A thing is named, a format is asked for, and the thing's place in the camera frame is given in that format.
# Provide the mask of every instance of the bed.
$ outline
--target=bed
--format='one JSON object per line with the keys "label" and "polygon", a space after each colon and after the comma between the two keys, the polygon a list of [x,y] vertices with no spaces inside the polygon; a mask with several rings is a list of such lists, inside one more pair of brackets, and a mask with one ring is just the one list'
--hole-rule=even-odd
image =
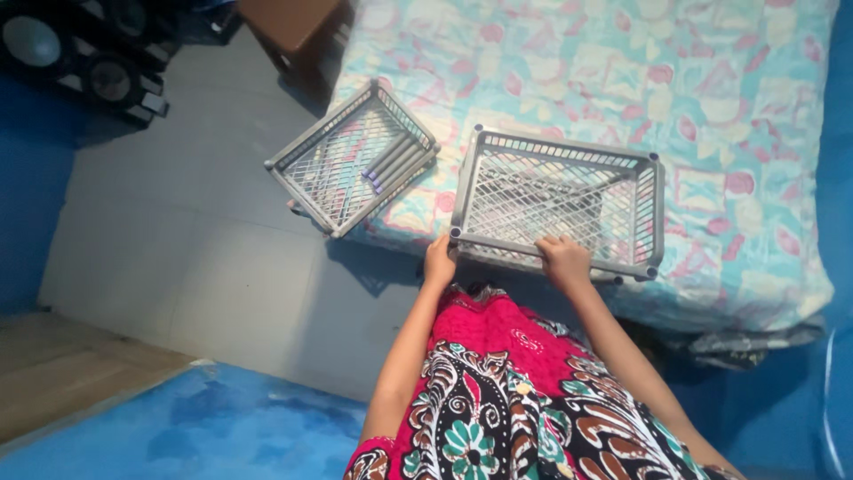
{"label": "bed", "polygon": [[334,101],[371,77],[443,145],[435,168],[350,235],[420,253],[448,228],[473,126],[655,151],[660,276],[615,314],[696,354],[821,334],[817,167],[834,1],[362,0]]}

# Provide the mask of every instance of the person's left hand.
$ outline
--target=person's left hand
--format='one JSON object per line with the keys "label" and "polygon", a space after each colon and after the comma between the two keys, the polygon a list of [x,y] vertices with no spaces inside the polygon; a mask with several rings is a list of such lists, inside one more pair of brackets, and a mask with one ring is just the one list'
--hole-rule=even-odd
{"label": "person's left hand", "polygon": [[453,274],[456,273],[456,258],[448,255],[449,244],[450,236],[445,233],[426,248],[424,285],[435,285],[443,290],[453,280]]}

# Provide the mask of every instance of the floral print fabric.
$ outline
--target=floral print fabric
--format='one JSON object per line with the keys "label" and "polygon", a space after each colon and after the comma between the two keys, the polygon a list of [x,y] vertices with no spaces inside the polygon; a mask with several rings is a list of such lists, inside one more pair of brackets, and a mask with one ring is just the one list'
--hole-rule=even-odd
{"label": "floral print fabric", "polygon": [[697,465],[565,326],[502,290],[445,294],[396,438],[345,480],[734,478]]}
{"label": "floral print fabric", "polygon": [[[685,332],[797,325],[833,293],[817,251],[814,173],[837,7],[362,0],[335,102],[378,77],[443,148],[349,236],[422,253],[448,228],[478,123],[655,151],[666,166],[664,260],[656,281],[614,290],[614,314]],[[713,351],[743,349],[726,342]]]}

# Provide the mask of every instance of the speaker cone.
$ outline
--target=speaker cone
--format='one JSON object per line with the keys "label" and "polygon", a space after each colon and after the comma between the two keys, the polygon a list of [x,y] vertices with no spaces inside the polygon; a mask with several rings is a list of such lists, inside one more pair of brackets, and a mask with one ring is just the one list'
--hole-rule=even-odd
{"label": "speaker cone", "polygon": [[136,67],[114,55],[92,57],[83,71],[82,80],[83,90],[89,98],[111,108],[128,108],[144,95]]}
{"label": "speaker cone", "polygon": [[107,18],[131,38],[142,38],[148,30],[148,10],[139,0],[109,0]]}
{"label": "speaker cone", "polygon": [[44,79],[70,73],[76,56],[70,35],[56,24],[24,11],[0,14],[0,61],[16,72]]}

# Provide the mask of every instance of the gray plastic basket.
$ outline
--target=gray plastic basket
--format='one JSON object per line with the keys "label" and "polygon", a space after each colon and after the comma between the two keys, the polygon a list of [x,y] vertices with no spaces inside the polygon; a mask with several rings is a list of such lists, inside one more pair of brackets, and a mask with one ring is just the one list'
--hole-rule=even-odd
{"label": "gray plastic basket", "polygon": [[[413,155],[391,158],[403,134]],[[264,166],[320,227],[343,237],[379,205],[426,171],[440,149],[432,134],[376,79],[293,140]],[[388,156],[393,175],[378,189],[362,170]]]}
{"label": "gray plastic basket", "polygon": [[664,167],[658,155],[474,127],[450,235],[463,255],[542,270],[533,243],[567,235],[594,269],[638,281],[664,254]]}

